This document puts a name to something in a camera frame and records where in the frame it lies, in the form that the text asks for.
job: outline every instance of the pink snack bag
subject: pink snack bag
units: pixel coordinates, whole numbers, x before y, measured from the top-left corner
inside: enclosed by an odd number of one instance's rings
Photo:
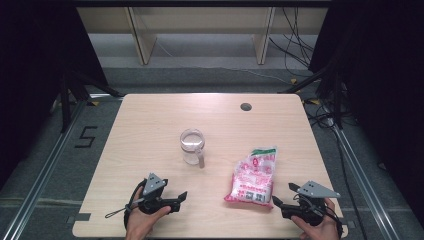
[[[227,202],[249,202],[272,208],[270,203],[277,147],[255,148],[237,163],[233,188],[225,196]]]

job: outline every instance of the human hand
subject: human hand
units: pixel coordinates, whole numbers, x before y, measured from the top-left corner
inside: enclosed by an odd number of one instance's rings
[[[140,196],[143,187],[140,187],[135,196]],[[163,207],[157,212],[148,215],[140,211],[138,207],[134,208],[128,218],[127,223],[127,234],[125,240],[141,240],[146,237],[151,231],[153,231],[153,225],[168,214],[171,211],[170,206]]]
[[[324,199],[327,207],[331,210],[334,210],[334,203],[329,199]],[[331,210],[327,210],[329,214],[334,214]],[[292,216],[291,220],[304,232],[300,234],[300,239],[313,239],[313,240],[339,240],[339,235],[337,233],[337,224],[329,216],[325,215],[322,222],[317,226],[311,226],[302,218],[298,216]]]

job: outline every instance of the gray floor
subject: gray floor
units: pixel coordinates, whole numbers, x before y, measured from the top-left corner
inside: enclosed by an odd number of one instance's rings
[[[92,35],[91,39],[111,87],[124,93],[275,93],[287,89],[287,82],[291,79],[303,79],[294,74],[310,74],[292,58],[287,59],[290,72],[287,71],[284,54],[272,45],[269,46],[265,65],[257,65],[253,45],[247,35],[160,35],[151,61],[146,66],[139,64],[131,36]],[[273,39],[281,45],[285,44],[281,36],[273,36]],[[313,45],[316,37],[304,36],[304,39]],[[298,94],[303,99],[314,97],[318,84],[314,83]],[[92,93],[101,93],[94,88],[89,90]],[[20,236],[21,239],[75,239],[72,235],[73,218],[84,199],[119,106],[120,101],[108,101],[84,107]],[[306,104],[305,111],[315,115],[319,107],[320,105]],[[350,117],[344,120],[355,123]],[[89,143],[87,139],[80,139],[85,127],[96,127],[87,130],[95,139],[89,148],[76,148]],[[19,164],[0,193],[1,233],[4,234],[31,190],[59,138],[60,128],[61,111],[56,107],[28,158]],[[317,124],[312,129],[333,186],[342,195],[339,203],[344,222],[350,225],[346,239],[363,239],[352,198],[347,191],[336,139],[329,129],[320,128]],[[344,132],[400,239],[424,239],[422,227],[389,174],[377,166],[378,156],[360,126],[344,124]],[[368,239],[384,239],[348,166],[346,179],[366,236]]]

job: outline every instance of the wooden table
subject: wooden table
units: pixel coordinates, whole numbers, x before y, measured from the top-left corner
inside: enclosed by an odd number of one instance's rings
[[[250,111],[240,105],[249,103]],[[188,128],[205,136],[205,168],[188,165],[179,137]],[[169,179],[163,198],[188,191],[180,212],[162,218],[151,237],[291,238],[301,230],[283,219],[279,208],[231,204],[236,163],[255,147],[278,147],[274,192],[287,204],[288,183],[308,180],[332,188],[301,101],[292,94],[129,94],[121,105],[80,214],[78,237],[125,236],[123,212],[135,186],[154,172]],[[336,199],[336,213],[342,217]]]

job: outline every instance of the cup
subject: cup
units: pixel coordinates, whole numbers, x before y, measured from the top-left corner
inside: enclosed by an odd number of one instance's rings
[[[205,138],[203,134],[194,128],[185,130],[180,136],[181,148],[183,149],[183,159],[190,165],[199,164],[200,168],[205,167],[203,147]]]

